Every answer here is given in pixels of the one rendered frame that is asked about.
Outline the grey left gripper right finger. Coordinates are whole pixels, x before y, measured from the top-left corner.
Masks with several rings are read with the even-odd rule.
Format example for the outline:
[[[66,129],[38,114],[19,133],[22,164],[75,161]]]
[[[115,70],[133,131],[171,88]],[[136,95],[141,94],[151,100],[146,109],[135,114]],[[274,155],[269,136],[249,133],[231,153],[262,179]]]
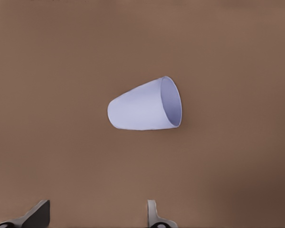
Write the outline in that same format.
[[[148,228],[178,228],[176,222],[162,218],[158,215],[155,200],[147,200],[148,203]]]

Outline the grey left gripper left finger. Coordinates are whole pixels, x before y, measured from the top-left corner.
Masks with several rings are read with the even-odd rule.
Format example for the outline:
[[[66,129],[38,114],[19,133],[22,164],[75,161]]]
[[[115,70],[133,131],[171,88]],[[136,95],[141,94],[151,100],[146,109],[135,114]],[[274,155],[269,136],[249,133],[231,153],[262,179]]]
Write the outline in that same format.
[[[25,215],[0,223],[0,228],[48,228],[50,200],[41,200]]]

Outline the pale lavender plastic cup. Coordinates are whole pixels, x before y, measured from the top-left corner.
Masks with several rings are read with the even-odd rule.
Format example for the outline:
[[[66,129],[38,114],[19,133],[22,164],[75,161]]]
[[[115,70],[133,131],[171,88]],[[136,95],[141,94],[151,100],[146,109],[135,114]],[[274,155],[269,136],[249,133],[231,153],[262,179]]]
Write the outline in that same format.
[[[182,104],[174,81],[164,76],[137,86],[112,100],[110,123],[123,130],[162,130],[180,126]]]

